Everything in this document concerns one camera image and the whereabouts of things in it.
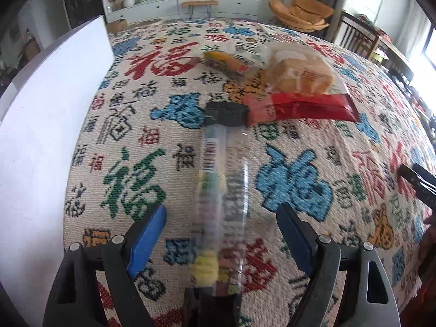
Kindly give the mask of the person's hand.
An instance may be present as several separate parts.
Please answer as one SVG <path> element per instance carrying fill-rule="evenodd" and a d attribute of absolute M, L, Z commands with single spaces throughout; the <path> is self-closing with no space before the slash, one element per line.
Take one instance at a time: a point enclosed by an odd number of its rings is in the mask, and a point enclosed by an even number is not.
<path fill-rule="evenodd" d="M 436 240 L 435 213 L 427 217 L 424 220 L 424 224 L 429 225 L 429 227 L 426 229 L 422 237 L 422 242 L 420 243 L 420 248 L 418 252 L 418 257 L 420 259 L 418 274 L 420 276 L 422 276 L 427 269 L 427 264 L 425 264 L 424 261 L 426 260 L 426 257 L 429 254 L 429 251 L 432 249 L 433 245 L 435 244 Z"/>

